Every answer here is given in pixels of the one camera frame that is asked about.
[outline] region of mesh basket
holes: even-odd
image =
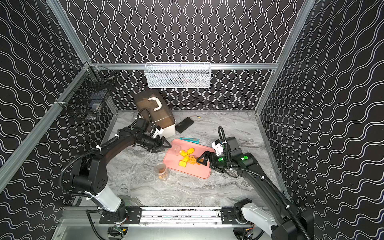
[[[117,77],[114,71],[107,68],[91,67],[60,105],[68,116],[76,120],[96,120]]]
[[[209,88],[211,63],[146,63],[150,88]]]

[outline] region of marble surface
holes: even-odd
[[[176,123],[192,115],[199,115],[201,118],[192,118],[195,123],[182,134],[169,137],[169,142],[179,137],[192,137],[199,138],[200,144],[210,146],[218,139],[217,127],[221,125],[225,135],[234,136],[242,151],[253,154],[268,177],[278,185],[253,112],[175,111],[173,114]],[[117,129],[132,123],[136,115],[137,112],[119,112],[110,138]],[[162,162],[164,156],[164,152],[152,154],[141,147],[127,147],[107,165],[110,188],[127,205],[233,206],[234,203],[249,198],[258,206],[265,206],[244,179],[232,178],[216,171],[212,171],[208,179],[200,179],[169,169],[169,178],[160,181],[154,175],[153,169],[157,163]]]

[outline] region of white mesh basket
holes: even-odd
[[[150,88],[209,88],[211,63],[146,63]]]

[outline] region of black wallpaper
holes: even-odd
[[[97,122],[77,122],[63,111],[0,194],[0,239],[52,238],[66,205],[60,190],[62,169],[79,151],[100,144],[112,114],[104,107]],[[64,176],[67,188],[70,171]]]
[[[44,0],[0,1],[0,166],[82,66]],[[112,114],[61,113],[0,193],[1,240],[49,240],[65,205],[58,178],[78,151],[100,144]]]
[[[61,0],[93,62],[276,62],[303,0]]]
[[[133,96],[148,88],[144,71],[119,73],[111,96],[119,110],[136,109]],[[255,110],[271,70],[213,70],[207,89],[158,89],[171,110]]]
[[[383,239],[384,1],[316,1],[260,115],[316,239]]]
[[[0,1],[0,167],[82,66],[43,0]]]

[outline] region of pink tray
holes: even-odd
[[[187,151],[189,148],[193,147],[195,149],[195,152],[192,154],[196,159],[200,157],[205,151],[215,152],[215,150],[211,147],[203,146],[200,144],[187,142],[180,139],[174,139],[171,142],[171,145],[179,145],[181,146],[181,149],[184,151]],[[209,168],[209,162],[207,163],[207,166],[203,164],[190,164],[187,163],[186,167],[179,166],[179,161],[183,159],[183,156],[181,155],[173,155],[166,153],[166,156],[163,159],[163,163],[170,169],[184,172],[189,175],[199,177],[202,179],[207,179],[209,177],[209,174],[211,173],[211,169]]]

